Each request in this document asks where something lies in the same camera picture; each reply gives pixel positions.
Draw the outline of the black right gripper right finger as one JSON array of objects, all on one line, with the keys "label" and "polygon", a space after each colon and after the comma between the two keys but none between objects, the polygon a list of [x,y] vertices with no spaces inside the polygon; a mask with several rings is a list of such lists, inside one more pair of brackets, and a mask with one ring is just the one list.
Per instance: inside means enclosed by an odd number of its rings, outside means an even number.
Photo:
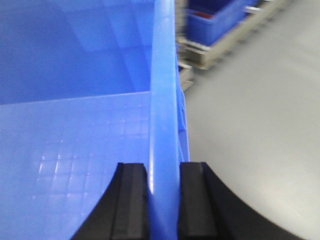
[{"label": "black right gripper right finger", "polygon": [[205,162],[180,164],[180,240],[296,240],[235,195]]}]

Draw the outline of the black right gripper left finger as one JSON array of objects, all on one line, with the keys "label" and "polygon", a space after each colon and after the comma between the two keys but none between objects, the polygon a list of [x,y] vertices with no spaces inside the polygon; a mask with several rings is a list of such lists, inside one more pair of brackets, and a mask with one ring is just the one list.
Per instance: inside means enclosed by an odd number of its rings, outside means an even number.
[{"label": "black right gripper left finger", "polygon": [[147,171],[118,163],[108,188],[73,240],[149,240]]}]

